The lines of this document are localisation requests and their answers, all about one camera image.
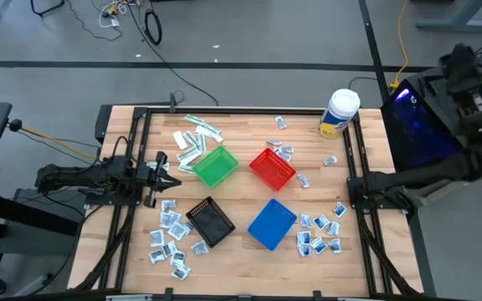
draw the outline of red basket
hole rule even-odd
[[[276,191],[282,189],[296,173],[293,167],[269,148],[262,151],[249,166],[260,179]]]

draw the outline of yellow cable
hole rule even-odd
[[[401,38],[401,19],[403,18],[403,13],[405,12],[407,4],[408,0],[405,0],[405,3],[403,4],[403,9],[401,10],[401,15],[399,15],[399,19],[397,21],[397,37],[399,38],[399,43],[401,44],[401,52],[403,52],[403,56],[405,57],[405,64],[399,69],[399,72],[397,72],[393,83],[390,84],[390,88],[393,89],[397,89],[397,87],[399,86],[399,77],[401,77],[401,73],[408,66],[407,51],[405,50],[405,45],[403,43],[403,39]]]
[[[26,127],[22,127],[22,130],[28,132],[29,134],[33,134],[33,135],[36,135],[38,137],[42,137],[42,138],[45,138],[45,139],[48,139],[48,140],[51,140],[53,143],[56,143],[58,145],[61,145],[63,146],[65,149],[67,149],[68,151],[72,151],[80,156],[83,156],[85,158],[88,158],[88,159],[91,159],[91,160],[95,160],[96,157],[95,156],[91,156],[91,155],[87,155],[87,154],[84,154],[82,152],[80,152],[79,150],[76,150],[70,146],[67,146],[65,143],[63,142],[60,142],[60,141],[57,141],[54,137],[50,136],[50,135],[46,135],[46,134],[42,134],[42,133],[39,133],[37,132],[36,130],[32,130],[32,129],[29,129],[29,128],[26,128]]]

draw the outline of wooden tabletop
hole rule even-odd
[[[128,135],[133,107],[113,107],[107,128],[102,156],[110,156],[115,140]],[[160,207],[156,209],[139,206],[131,234],[124,293],[163,293],[167,287],[174,293],[186,294],[252,294],[274,296],[311,296],[320,290],[323,296],[367,296],[367,281],[356,217],[350,208],[346,189],[349,176],[343,139],[327,140],[317,133],[320,116],[286,115],[287,128],[279,130],[273,115],[196,115],[222,130],[222,145],[239,161],[238,169],[209,189],[197,178],[179,171],[176,154],[182,152],[172,133],[181,130],[194,132],[195,125],[183,120],[184,115],[154,114],[146,149],[146,160],[155,160],[158,151],[165,151],[170,162],[169,174],[181,180],[179,187],[158,193],[157,200],[177,201],[176,212],[185,213],[207,196],[211,196],[223,209],[236,227],[228,237],[210,250],[209,254],[196,256],[190,246],[202,240],[196,231],[180,242],[177,247],[187,254],[186,265],[192,269],[184,281],[171,276],[170,258],[166,262],[151,264],[148,253],[149,231],[158,230]],[[367,147],[367,157],[372,171],[393,171],[392,155],[387,143],[386,131],[379,110],[361,110],[361,127]],[[351,131],[357,166],[360,159],[356,149],[354,130]],[[281,191],[273,191],[249,169],[249,163],[268,145],[267,140],[281,140],[283,145],[293,146],[295,153],[290,164],[298,173],[306,175],[310,187],[302,188],[294,177]],[[207,138],[208,153],[218,144]],[[119,147],[118,154],[123,154]],[[323,160],[335,155],[338,162],[324,166]],[[342,252],[334,254],[330,249],[320,255],[301,258],[296,249],[296,233],[305,231],[300,219],[288,231],[284,240],[273,252],[267,250],[247,232],[250,223],[258,216],[264,205],[276,198],[293,213],[310,214],[312,218],[325,214],[331,221],[341,224]],[[337,218],[332,209],[341,201],[348,212]],[[83,281],[105,251],[112,207],[104,207],[83,226],[79,246],[69,280],[69,288]],[[399,210],[379,211],[382,235],[390,257],[398,271],[409,284],[422,290],[418,264],[408,230],[407,218]],[[330,235],[319,231],[312,223],[312,237]],[[166,242],[173,240],[165,232]],[[382,280],[377,260],[374,260],[377,290],[382,291]],[[110,285],[114,282],[115,269],[111,269]]]

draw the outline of white bottle cap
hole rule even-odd
[[[331,97],[329,109],[336,115],[349,119],[360,108],[358,93],[349,89],[339,89]]]

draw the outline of green basket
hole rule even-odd
[[[239,162],[230,154],[224,146],[219,146],[200,160],[192,171],[209,188],[214,188],[238,167]]]

